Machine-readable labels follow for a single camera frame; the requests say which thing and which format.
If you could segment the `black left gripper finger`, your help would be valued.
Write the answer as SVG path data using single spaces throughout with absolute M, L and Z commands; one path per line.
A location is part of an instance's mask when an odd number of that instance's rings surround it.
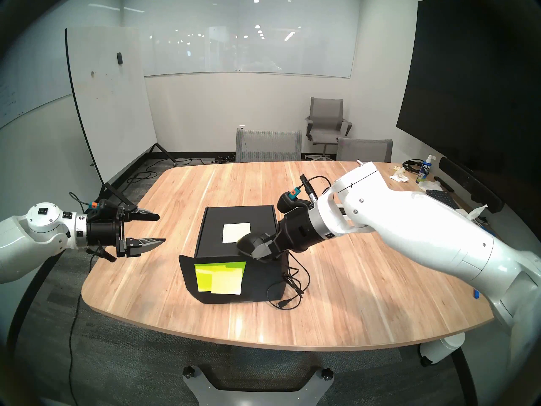
M 165 243 L 165 238 L 126 239 L 126 257 L 138 257 Z
M 121 221 L 159 221 L 160 216 L 157 213 L 139 208 L 137 205 L 129 204 L 121 206 Z

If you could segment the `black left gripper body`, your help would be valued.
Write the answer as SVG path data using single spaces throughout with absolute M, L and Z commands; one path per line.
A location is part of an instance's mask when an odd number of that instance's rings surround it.
M 104 248 L 114 246 L 116 255 L 126 257 L 124 222 L 121 206 L 93 206 L 87 215 L 87 253 L 97 257 L 113 257 Z

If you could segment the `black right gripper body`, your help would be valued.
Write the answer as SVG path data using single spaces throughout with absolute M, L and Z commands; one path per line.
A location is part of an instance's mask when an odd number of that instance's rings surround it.
M 278 252 L 303 252 L 328 239 L 328 228 L 317 206 L 277 206 L 284 216 L 277 232 Z

